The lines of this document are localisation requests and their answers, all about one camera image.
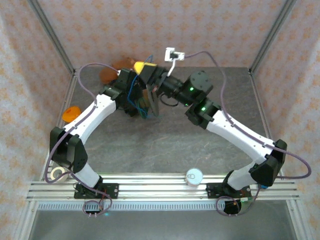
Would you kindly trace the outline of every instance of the patterned wallpaper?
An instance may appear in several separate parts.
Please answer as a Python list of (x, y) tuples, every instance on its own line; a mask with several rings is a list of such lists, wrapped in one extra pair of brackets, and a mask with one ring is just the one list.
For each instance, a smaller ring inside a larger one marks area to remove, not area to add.
[(0, 239), (39, 179), (70, 76), (26, 0), (0, 1)]
[[(320, 237), (320, 4), (298, 0), (255, 76), (275, 139), (306, 158), (312, 175), (298, 180), (314, 236)], [(287, 157), (288, 176), (306, 167)]]
[[(285, 0), (39, 0), (74, 67), (208, 50), (225, 67), (254, 61)], [(209, 58), (179, 66), (212, 66)]]

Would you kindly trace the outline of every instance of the orange object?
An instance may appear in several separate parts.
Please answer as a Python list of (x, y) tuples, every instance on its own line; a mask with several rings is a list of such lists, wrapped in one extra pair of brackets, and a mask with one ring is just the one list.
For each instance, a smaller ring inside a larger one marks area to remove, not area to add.
[(62, 120), (71, 123), (81, 114), (81, 110), (77, 106), (71, 106), (62, 114)]

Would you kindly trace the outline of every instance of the blue wire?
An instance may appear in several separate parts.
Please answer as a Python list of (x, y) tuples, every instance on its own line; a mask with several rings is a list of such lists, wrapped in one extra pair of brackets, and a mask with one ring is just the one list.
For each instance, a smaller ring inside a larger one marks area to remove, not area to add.
[[(148, 58), (147, 58), (144, 62), (147, 62), (149, 59), (151, 59), (151, 60), (150, 60), (150, 63), (152, 63), (153, 57), (154, 57), (153, 55), (148, 56)], [(134, 85), (135, 85), (135, 82), (136, 82), (137, 78), (138, 78), (138, 75), (136, 75), (136, 76), (134, 77), (134, 79), (132, 80), (131, 87), (130, 87), (130, 90), (129, 90), (129, 93), (128, 93), (128, 96), (127, 96), (127, 100), (128, 100), (128, 102), (129, 102), (132, 106), (134, 106), (136, 109), (138, 109), (138, 110), (140, 110), (141, 112), (143, 112), (144, 115), (147, 117), (147, 116), (148, 116), (148, 113), (147, 113), (144, 109), (142, 109), (142, 108), (140, 108), (140, 107), (137, 107), (137, 106), (130, 100), (130, 95), (131, 95), (132, 89), (134, 88)]]

